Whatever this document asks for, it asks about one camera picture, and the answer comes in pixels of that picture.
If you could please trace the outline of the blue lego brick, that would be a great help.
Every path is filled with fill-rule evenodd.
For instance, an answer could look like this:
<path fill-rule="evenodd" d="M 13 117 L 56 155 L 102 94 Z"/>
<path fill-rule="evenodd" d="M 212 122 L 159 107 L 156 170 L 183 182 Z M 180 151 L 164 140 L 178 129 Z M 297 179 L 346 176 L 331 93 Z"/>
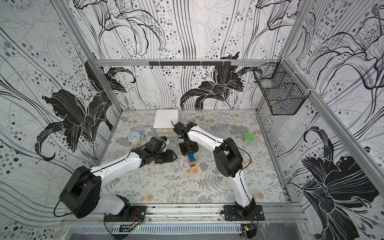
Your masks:
<path fill-rule="evenodd" d="M 190 161 L 196 161 L 194 154 L 188 154 L 188 158 Z"/>

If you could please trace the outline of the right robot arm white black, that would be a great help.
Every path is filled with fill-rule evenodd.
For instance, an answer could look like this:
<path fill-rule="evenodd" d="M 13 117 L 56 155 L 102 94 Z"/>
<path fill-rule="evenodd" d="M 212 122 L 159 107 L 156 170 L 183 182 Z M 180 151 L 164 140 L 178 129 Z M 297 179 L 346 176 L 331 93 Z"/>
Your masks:
<path fill-rule="evenodd" d="M 234 140 L 215 137 L 193 122 L 186 125 L 178 122 L 174 125 L 174 132 L 181 140 L 179 147 L 182 155 L 197 153 L 199 146 L 213 153 L 218 171 L 230 181 L 239 211 L 249 215 L 255 209 L 256 203 L 246 186 L 243 157 Z"/>

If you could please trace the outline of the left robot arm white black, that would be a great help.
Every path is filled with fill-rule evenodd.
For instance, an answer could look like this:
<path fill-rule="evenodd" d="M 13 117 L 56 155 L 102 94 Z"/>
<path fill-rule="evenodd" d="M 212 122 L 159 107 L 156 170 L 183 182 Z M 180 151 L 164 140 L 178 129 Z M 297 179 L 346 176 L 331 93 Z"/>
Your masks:
<path fill-rule="evenodd" d="M 149 153 L 137 148 L 133 152 L 110 163 L 87 168 L 77 168 L 62 190 L 59 200 L 78 219 L 89 214 L 110 214 L 127 219 L 131 203 L 121 195 L 102 193 L 102 188 L 120 176 L 155 162 L 165 164 L 174 162 L 178 156 L 173 150 Z"/>

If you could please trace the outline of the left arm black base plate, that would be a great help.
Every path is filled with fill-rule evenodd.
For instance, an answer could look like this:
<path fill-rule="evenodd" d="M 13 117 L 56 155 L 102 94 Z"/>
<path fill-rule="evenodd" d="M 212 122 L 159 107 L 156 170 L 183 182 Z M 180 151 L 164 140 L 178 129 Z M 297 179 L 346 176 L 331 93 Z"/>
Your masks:
<path fill-rule="evenodd" d="M 147 206 L 124 207 L 117 215 L 108 214 L 105 216 L 106 222 L 143 222 L 146 216 Z"/>

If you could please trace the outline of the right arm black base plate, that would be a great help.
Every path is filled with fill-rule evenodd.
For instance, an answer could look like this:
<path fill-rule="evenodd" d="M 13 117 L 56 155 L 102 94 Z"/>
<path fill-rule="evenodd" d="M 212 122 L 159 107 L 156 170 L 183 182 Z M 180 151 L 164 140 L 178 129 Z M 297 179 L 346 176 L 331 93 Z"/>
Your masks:
<path fill-rule="evenodd" d="M 226 221 L 264 221 L 265 215 L 261 205 L 248 206 L 243 208 L 237 205 L 224 205 L 220 212 Z"/>

